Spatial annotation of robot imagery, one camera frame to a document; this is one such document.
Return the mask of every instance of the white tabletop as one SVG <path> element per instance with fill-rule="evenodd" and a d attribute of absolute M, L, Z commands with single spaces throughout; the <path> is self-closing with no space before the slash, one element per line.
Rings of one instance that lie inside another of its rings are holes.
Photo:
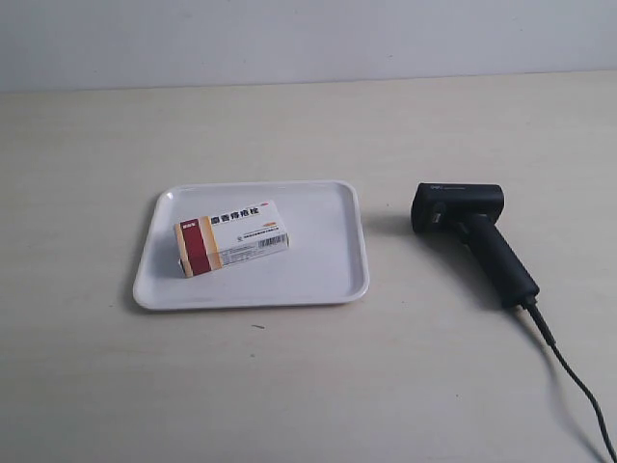
<path fill-rule="evenodd" d="M 594 461 L 535 328 L 409 207 L 419 181 L 504 188 L 498 225 L 615 435 L 616 151 L 617 72 L 0 95 L 0 459 Z M 358 189 L 363 299 L 132 301 L 161 191 L 302 178 Z"/>

